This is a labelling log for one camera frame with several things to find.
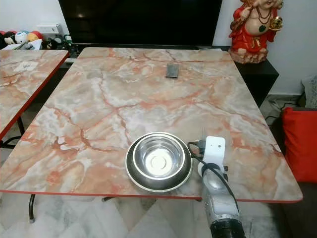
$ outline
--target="black cable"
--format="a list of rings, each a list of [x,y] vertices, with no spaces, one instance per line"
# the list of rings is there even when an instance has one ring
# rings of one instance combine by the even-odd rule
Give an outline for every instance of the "black cable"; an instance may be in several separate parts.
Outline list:
[[[275,119],[277,119],[278,117],[268,116],[268,117],[265,118],[265,120],[267,120],[267,119],[269,119],[269,118],[275,118]]]
[[[284,103],[284,105],[281,107],[281,110],[283,110],[283,109],[284,109],[284,107],[286,106],[286,104],[290,104],[290,105],[295,105],[295,106],[297,106],[297,104],[296,104],[296,103]]]
[[[197,156],[197,155],[191,150],[190,145],[196,145],[196,146],[197,146],[197,145],[198,145],[198,142],[188,142],[188,143],[187,143],[187,147],[189,148],[189,151],[190,151],[190,153],[191,153],[191,155],[192,155],[193,158],[197,159],[200,163],[202,163],[203,165],[206,165],[206,166],[207,166],[207,163],[206,163],[205,161],[203,161],[203,157],[202,157],[202,156]],[[222,183],[225,185],[225,187],[227,188],[228,192],[229,192],[230,195],[233,197],[234,202],[235,202],[235,204],[236,204],[236,206],[237,206],[237,209],[238,209],[238,211],[239,211],[237,199],[236,199],[236,197],[234,196],[234,194],[233,194],[231,188],[229,187],[227,181],[226,181],[226,180],[224,179],[224,177],[221,176],[221,174],[219,174],[214,168],[211,168],[211,167],[209,167],[209,166],[207,166],[207,168],[210,169],[211,171],[213,171],[213,172],[218,176],[218,178],[222,181]]]

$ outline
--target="wall switch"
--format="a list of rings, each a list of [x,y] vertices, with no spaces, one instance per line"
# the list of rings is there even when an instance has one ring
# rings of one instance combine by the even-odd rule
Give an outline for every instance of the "wall switch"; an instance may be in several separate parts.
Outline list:
[[[59,23],[37,25],[38,31],[42,34],[60,34],[61,26]]]

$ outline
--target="floor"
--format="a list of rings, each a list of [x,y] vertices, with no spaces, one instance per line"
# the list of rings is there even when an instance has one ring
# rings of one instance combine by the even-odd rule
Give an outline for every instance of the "floor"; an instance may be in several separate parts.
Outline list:
[[[22,115],[25,128],[41,104]],[[6,138],[19,135],[17,125]],[[1,148],[3,163],[11,150]],[[35,197],[36,221],[28,221],[27,194],[2,194],[1,238],[210,238],[203,204],[191,200],[49,196]],[[282,238],[278,204],[239,202],[247,238]]]
[[[299,98],[300,96],[268,95],[260,106],[260,111],[266,123],[268,125],[272,124],[286,107],[295,107]]]

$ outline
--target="television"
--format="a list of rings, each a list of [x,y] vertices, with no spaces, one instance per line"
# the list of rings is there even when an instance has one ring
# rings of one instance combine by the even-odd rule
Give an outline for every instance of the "television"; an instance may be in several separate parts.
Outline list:
[[[211,46],[222,0],[59,0],[74,43]]]

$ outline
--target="paper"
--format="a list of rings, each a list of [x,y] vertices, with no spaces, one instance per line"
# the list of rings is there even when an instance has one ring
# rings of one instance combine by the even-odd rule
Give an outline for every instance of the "paper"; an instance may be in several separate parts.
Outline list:
[[[20,72],[20,71],[32,71],[38,65],[38,62],[33,61],[23,61],[13,72]]]
[[[42,40],[34,40],[29,42],[29,44],[32,44],[34,46],[34,50],[39,50],[42,44]],[[21,44],[12,44],[12,45],[7,45],[4,47],[2,50],[14,50],[15,48],[19,47]]]

